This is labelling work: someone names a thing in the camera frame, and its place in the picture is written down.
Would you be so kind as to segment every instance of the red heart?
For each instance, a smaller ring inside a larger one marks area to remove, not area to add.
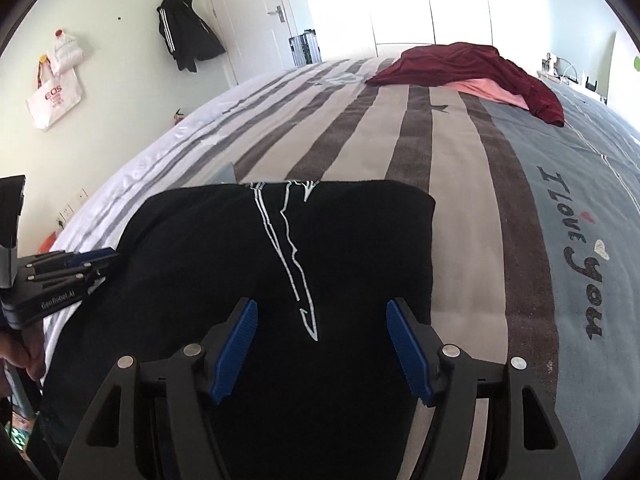
[[[591,222],[592,224],[596,223],[596,221],[593,218],[591,218],[591,215],[586,211],[581,212],[580,216],[584,218],[587,222]]]

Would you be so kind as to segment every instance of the white line print on shirt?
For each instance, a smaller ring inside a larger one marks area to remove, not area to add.
[[[291,240],[290,233],[289,233],[289,220],[284,215],[284,212],[287,210],[287,205],[289,205],[289,190],[291,188],[291,184],[296,184],[297,186],[302,186],[305,188],[305,195],[304,195],[303,201],[306,203],[306,201],[309,198],[309,195],[311,195],[311,192],[314,190],[314,187],[318,185],[318,182],[312,182],[312,181],[297,182],[297,181],[291,181],[291,180],[287,181],[287,187],[285,189],[285,195],[284,195],[284,204],[282,205],[282,209],[280,210],[280,215],[284,219],[284,223],[286,226],[287,241],[291,246],[291,259],[295,264],[295,266],[300,271],[300,275],[302,277],[302,283],[303,283],[303,286],[305,287],[306,300],[308,303],[309,310],[307,311],[304,308],[300,308],[300,316],[302,316],[302,323],[305,325],[305,329],[308,332],[308,334],[311,336],[311,338],[314,341],[318,341],[318,325],[316,323],[316,310],[314,307],[314,302],[313,302],[313,299],[311,298],[311,293],[309,292],[308,285],[306,284],[305,271],[303,270],[299,261],[296,260],[296,253],[298,252],[298,248],[293,244],[293,241]],[[299,302],[300,295],[298,293],[298,289],[296,287],[296,284],[293,281],[293,276],[292,276],[291,270],[289,269],[289,266],[287,265],[287,261],[284,259],[284,254],[282,253],[280,243],[278,242],[278,235],[276,234],[276,231],[273,225],[271,224],[271,219],[269,218],[269,212],[267,211],[267,208],[264,205],[264,200],[262,199],[262,189],[264,188],[264,185],[265,185],[264,182],[256,182],[254,184],[249,184],[249,188],[254,190],[254,200],[255,200],[255,204],[258,207],[258,211],[260,212],[260,216],[262,217],[262,224],[264,225],[264,230],[267,232],[267,236],[271,241],[271,245],[273,245],[273,248],[275,249],[277,255],[280,257],[280,261],[282,262],[282,265],[284,266],[285,271],[287,272],[287,276],[289,277],[289,282],[291,283],[293,294],[296,297],[296,301]],[[311,326],[309,326],[309,322],[306,318],[308,314],[310,314],[310,317],[311,317]]]

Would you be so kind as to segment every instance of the white heart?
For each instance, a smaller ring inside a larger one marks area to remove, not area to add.
[[[593,248],[593,250],[596,253],[598,253],[600,256],[602,256],[605,260],[609,259],[609,255],[607,254],[606,248],[604,247],[604,242],[602,240],[598,240],[596,242],[596,245]]]

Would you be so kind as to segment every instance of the white wardrobe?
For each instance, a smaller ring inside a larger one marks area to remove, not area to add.
[[[399,56],[420,44],[493,44],[533,73],[548,52],[546,0],[308,0],[323,59]]]

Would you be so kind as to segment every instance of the human hand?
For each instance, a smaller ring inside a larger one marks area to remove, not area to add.
[[[0,332],[0,399],[11,395],[11,388],[4,375],[4,361],[24,368],[34,381],[44,376],[46,367],[42,321],[24,330]]]

